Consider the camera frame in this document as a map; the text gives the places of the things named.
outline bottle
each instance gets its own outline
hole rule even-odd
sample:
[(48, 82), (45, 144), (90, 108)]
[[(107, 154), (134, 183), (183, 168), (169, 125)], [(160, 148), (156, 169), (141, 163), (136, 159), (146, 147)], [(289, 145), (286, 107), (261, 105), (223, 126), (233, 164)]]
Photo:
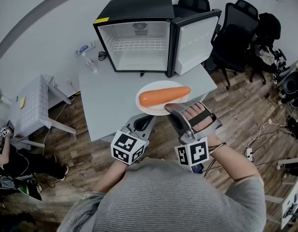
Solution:
[(97, 69), (96, 64), (93, 62), (93, 60), (90, 59), (90, 58), (88, 58), (86, 56), (85, 52), (83, 52), (81, 55), (84, 57), (84, 59), (85, 59), (85, 65), (90, 69), (90, 71), (92, 73), (97, 73), (97, 70), (98, 69)]

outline open fridge door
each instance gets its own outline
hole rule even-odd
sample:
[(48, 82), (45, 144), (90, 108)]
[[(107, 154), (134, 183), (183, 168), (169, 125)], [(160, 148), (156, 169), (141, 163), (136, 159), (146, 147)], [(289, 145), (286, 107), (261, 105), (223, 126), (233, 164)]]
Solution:
[(220, 15), (221, 10), (212, 10), (171, 21), (168, 77), (183, 75), (209, 58)]

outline mini fridge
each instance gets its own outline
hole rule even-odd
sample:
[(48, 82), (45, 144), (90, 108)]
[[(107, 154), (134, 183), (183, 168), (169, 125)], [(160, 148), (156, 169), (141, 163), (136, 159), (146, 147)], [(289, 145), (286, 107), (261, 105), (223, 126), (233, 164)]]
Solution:
[(182, 75), (209, 58), (220, 10), (174, 18), (171, 0), (112, 0), (93, 26), (116, 72)]

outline yellow label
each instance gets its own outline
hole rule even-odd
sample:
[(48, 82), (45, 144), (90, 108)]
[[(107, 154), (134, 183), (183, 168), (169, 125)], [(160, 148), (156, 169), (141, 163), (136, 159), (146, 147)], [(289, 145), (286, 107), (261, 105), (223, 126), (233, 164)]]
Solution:
[(95, 22), (93, 24), (104, 22), (104, 21), (108, 21), (108, 20), (109, 20), (109, 17), (97, 19), (97, 20), (95, 20)]

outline fridge shelf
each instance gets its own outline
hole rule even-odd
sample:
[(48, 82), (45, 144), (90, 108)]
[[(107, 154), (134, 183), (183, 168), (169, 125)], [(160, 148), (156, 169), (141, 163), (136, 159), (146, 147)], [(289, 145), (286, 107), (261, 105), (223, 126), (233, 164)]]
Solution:
[(113, 51), (166, 50), (166, 39), (161, 37), (117, 39)]

